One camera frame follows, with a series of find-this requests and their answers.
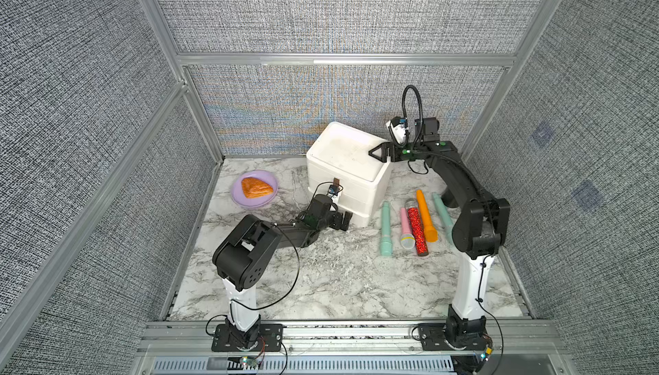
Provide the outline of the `white three-drawer storage unit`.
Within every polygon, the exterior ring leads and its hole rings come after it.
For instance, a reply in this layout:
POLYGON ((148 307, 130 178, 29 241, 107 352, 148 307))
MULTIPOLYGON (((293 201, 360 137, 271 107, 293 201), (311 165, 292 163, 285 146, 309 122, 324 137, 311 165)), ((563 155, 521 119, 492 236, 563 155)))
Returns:
POLYGON ((384 201, 392 166, 369 152, 385 140, 338 122, 331 122, 307 151, 308 190, 328 191, 338 180, 343 188, 340 210, 353 214, 351 227, 368 227, 384 201))

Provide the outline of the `red glitter microphone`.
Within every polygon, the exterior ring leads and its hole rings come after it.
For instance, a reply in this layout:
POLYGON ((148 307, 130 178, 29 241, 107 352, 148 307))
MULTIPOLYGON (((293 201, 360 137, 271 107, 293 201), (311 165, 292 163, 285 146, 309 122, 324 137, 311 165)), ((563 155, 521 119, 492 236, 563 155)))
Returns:
POLYGON ((414 199, 408 199, 405 203, 408 214, 408 221, 411 227, 412 235, 415 239, 415 249, 419 257, 425 257, 429 254, 427 241, 423 230, 420 210, 414 199))

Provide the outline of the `teal microphone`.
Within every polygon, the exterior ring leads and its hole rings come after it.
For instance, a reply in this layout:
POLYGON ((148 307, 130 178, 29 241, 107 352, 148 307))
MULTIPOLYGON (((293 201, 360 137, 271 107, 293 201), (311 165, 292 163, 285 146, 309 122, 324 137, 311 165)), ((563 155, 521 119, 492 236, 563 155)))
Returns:
POLYGON ((453 220, 449 214, 448 208, 444 204, 439 193, 432 193, 432 201, 436 211, 438 212, 439 219, 441 220, 446 240, 450 246, 454 247, 455 245, 452 236, 453 220))
POLYGON ((391 239, 391 205, 388 201, 383 201, 381 208, 381 238, 380 238, 380 255, 391 258, 393 255, 393 242, 391 239))

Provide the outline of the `pink microphone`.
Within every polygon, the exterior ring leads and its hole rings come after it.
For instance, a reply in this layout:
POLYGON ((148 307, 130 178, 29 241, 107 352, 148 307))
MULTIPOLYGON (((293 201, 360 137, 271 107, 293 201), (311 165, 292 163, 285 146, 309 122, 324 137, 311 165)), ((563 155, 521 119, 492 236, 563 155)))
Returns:
POLYGON ((400 209, 400 218, 402 229, 400 243, 403 249, 411 251, 415 249, 415 236, 412 234, 412 228, 409 223, 408 211, 406 208, 400 209))

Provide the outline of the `orange microphone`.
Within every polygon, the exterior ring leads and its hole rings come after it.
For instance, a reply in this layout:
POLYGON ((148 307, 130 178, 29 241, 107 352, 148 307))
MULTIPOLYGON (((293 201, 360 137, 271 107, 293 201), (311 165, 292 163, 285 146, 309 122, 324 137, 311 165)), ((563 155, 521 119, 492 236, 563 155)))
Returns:
POLYGON ((438 232, 432 223, 432 217, 422 190, 416 191, 416 200, 420 212, 424 236, 427 242, 434 243, 439 240, 438 232))

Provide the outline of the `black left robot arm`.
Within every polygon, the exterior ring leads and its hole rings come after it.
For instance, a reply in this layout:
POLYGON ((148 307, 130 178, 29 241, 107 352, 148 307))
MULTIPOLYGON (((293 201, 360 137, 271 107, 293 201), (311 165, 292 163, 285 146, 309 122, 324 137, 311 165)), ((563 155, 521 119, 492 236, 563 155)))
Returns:
POLYGON ((341 212, 330 196, 322 194, 314 196, 288 224, 245 216, 212 256, 228 296, 225 325, 230 337, 244 349, 259 339, 260 311, 264 308, 257 306, 256 286, 277 250, 293 248, 301 265, 300 248, 314 244, 328 228, 348 231, 352 218, 352 212, 341 212))

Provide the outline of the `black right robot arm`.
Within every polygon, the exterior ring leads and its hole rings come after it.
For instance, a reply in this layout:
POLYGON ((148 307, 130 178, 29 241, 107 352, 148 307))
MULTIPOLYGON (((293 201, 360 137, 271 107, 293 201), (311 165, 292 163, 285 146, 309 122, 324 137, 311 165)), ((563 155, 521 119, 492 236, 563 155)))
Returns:
POLYGON ((414 133, 408 124, 405 117, 393 117, 386 124, 391 140, 371 149, 369 155, 383 163, 423 160, 446 184, 441 200, 459 208, 460 215, 451 228, 459 272, 444 341, 452 349, 480 346, 487 341, 487 319, 494 316, 484 306, 487 278, 506 240, 511 207, 481 185, 453 143, 440 139, 437 119, 415 120, 414 133))

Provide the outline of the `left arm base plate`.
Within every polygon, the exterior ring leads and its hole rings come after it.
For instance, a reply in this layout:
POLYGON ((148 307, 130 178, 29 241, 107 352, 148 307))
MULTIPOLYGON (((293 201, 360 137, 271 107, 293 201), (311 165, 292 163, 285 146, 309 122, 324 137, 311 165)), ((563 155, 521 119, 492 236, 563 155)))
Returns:
POLYGON ((257 323, 245 332, 231 323, 216 326, 211 343, 212 352, 252 353, 279 352, 283 339, 284 326, 279 323, 257 323))

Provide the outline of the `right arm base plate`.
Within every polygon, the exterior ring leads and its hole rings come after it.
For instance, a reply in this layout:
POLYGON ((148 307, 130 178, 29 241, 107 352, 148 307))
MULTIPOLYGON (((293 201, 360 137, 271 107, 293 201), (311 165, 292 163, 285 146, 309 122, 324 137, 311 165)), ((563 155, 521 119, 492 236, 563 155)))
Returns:
POLYGON ((493 345, 482 321, 424 323, 418 326, 424 351, 485 351, 493 345))

